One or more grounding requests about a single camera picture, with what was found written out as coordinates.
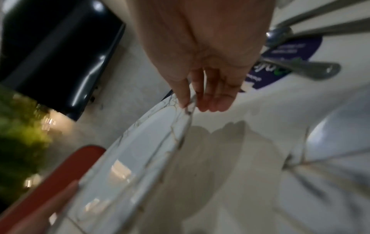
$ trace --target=purple label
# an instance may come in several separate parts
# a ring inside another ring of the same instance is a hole
[[[262,56],[279,59],[302,59],[308,60],[320,47],[322,37],[296,39],[286,42],[276,48],[269,49]],[[257,62],[247,74],[242,86],[242,92],[248,89],[260,89],[273,82],[280,80],[291,71],[270,65],[264,62]]]

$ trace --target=red cushion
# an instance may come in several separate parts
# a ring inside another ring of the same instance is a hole
[[[2,214],[0,233],[9,231],[12,226],[34,212],[72,181],[79,180],[104,152],[104,148],[94,145],[82,147],[74,152],[39,186]]]

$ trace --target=black glossy surface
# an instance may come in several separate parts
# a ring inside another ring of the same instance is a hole
[[[1,83],[77,120],[124,24],[95,0],[23,0],[4,21]]]

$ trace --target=green foliage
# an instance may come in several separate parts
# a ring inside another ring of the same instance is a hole
[[[36,101],[0,87],[0,201],[10,205],[24,192],[26,178],[44,164],[50,143]]]

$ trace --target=purple sticker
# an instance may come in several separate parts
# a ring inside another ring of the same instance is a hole
[[[308,60],[320,47],[322,37],[296,39],[286,42],[262,54],[269,58]],[[257,62],[247,74],[242,86],[243,91],[249,88],[260,89],[288,75],[291,71],[264,62]]]

